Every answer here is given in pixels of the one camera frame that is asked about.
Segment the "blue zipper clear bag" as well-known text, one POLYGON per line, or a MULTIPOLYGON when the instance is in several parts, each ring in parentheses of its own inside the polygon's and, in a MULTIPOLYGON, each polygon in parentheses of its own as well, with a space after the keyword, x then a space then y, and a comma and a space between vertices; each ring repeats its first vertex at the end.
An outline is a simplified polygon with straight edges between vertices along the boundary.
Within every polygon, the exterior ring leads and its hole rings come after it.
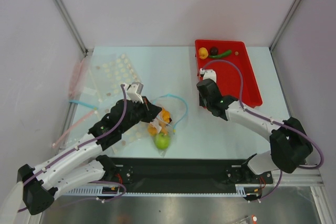
POLYGON ((170 93, 151 100, 151 103, 162 110, 148 124, 148 133, 155 149, 164 157, 175 142, 177 126, 187 119, 188 104, 182 97, 170 93))

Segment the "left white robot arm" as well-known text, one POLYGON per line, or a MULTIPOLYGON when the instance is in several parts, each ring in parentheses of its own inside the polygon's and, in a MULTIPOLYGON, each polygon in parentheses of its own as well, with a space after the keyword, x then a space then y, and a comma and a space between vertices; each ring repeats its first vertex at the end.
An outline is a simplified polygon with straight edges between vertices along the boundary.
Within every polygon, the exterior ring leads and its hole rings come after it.
POLYGON ((31 215, 39 214, 73 188, 115 178, 115 165, 102 152, 120 141, 122 134, 139 122, 151 123, 162 108, 145 100, 119 100, 80 140, 53 158, 18 169, 17 181, 23 182, 23 202, 31 215))

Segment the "green toy apple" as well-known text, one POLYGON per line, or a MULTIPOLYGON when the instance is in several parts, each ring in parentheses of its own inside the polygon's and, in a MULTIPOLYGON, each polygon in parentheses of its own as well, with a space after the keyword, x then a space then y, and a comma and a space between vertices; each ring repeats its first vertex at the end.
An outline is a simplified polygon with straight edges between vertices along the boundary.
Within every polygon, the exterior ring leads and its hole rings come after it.
POLYGON ((171 137, 168 134, 159 133, 154 137, 154 144, 160 150, 165 150, 170 146, 171 137))

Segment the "orange toy fruit pieces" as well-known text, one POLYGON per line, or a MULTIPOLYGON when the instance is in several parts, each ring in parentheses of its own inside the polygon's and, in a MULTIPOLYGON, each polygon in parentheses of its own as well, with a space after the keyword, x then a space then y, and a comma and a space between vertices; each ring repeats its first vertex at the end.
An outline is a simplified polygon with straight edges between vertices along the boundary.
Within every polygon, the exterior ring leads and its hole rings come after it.
POLYGON ((169 134, 168 127, 172 122, 170 112, 162 108, 161 113, 155 118, 155 120, 149 123, 148 133, 151 136, 156 136, 159 133, 169 134))

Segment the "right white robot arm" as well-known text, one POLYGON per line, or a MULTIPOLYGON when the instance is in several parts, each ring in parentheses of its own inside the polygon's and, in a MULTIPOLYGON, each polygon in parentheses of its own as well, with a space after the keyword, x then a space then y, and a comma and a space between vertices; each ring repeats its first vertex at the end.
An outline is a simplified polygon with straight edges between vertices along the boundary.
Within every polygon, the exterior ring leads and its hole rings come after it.
POLYGON ((246 160, 247 166, 242 169, 245 181, 254 183, 262 173, 272 170, 291 174, 312 153, 312 144, 298 119, 290 117, 278 122, 258 114, 236 97, 222 95, 212 79, 202 80, 196 87, 201 105, 213 116, 242 125, 269 142, 270 151, 246 160))

